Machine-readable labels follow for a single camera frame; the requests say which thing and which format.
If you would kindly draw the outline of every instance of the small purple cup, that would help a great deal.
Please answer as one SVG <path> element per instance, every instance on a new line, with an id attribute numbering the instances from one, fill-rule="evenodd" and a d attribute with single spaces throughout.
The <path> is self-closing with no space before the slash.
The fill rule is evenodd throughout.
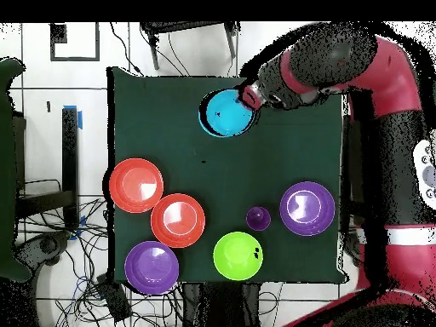
<path id="1" fill-rule="evenodd" d="M 253 231 L 265 231 L 271 223 L 271 216 L 267 209 L 255 206 L 247 212 L 245 221 Z"/>

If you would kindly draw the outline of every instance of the plate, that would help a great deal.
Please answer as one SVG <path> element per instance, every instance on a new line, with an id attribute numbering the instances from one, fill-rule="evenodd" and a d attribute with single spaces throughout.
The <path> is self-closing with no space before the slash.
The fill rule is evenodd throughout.
<path id="1" fill-rule="evenodd" d="M 152 211 L 152 231 L 156 238 L 173 248 L 184 248 L 198 241 L 205 225 L 201 205 L 186 194 L 163 197 Z"/>
<path id="2" fill-rule="evenodd" d="M 153 208 L 164 192 L 164 180 L 159 169 L 141 158 L 123 160 L 113 170 L 109 180 L 113 202 L 129 213 L 142 213 Z"/>

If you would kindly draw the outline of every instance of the blue bowl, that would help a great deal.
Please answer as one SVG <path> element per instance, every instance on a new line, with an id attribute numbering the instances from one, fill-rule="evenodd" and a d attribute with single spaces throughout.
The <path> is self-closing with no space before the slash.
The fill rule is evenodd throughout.
<path id="1" fill-rule="evenodd" d="M 198 120 L 208 134 L 226 138 L 248 130 L 255 121 L 255 111 L 239 101 L 236 89 L 224 89 L 203 98 Z"/>

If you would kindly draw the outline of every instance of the purple plate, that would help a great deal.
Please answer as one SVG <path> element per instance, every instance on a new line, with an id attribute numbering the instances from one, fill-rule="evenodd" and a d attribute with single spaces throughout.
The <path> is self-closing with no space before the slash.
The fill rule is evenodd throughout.
<path id="1" fill-rule="evenodd" d="M 170 290 L 179 278 L 179 262 L 165 244 L 146 241 L 127 255 L 124 271 L 130 284 L 140 293 L 160 295 Z"/>
<path id="2" fill-rule="evenodd" d="M 293 233 L 313 236 L 325 231 L 335 218 L 335 200 L 318 183 L 297 183 L 284 193 L 280 217 Z"/>

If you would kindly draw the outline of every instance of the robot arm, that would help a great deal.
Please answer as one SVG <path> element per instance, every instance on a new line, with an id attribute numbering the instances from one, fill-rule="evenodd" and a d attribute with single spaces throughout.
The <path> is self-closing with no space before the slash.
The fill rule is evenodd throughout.
<path id="1" fill-rule="evenodd" d="M 421 305 L 421 296 L 436 304 L 436 169 L 408 55 L 356 24 L 309 26 L 261 66 L 252 84 L 241 86 L 239 100 L 255 111 L 268 105 L 290 110 L 331 93 L 348 93 L 351 121 L 360 122 L 364 263 L 354 294 L 285 327 L 339 327 L 341 317 L 361 324 L 388 304 L 391 316 L 399 304 Z"/>
<path id="2" fill-rule="evenodd" d="M 320 94 L 346 92 L 364 135 L 367 216 L 387 226 L 432 224 L 431 187 L 416 173 L 414 158 L 426 139 L 416 75 L 395 43 L 356 24 L 322 26 L 264 64 L 239 99 L 254 110 L 277 104 L 290 110 L 310 106 Z"/>

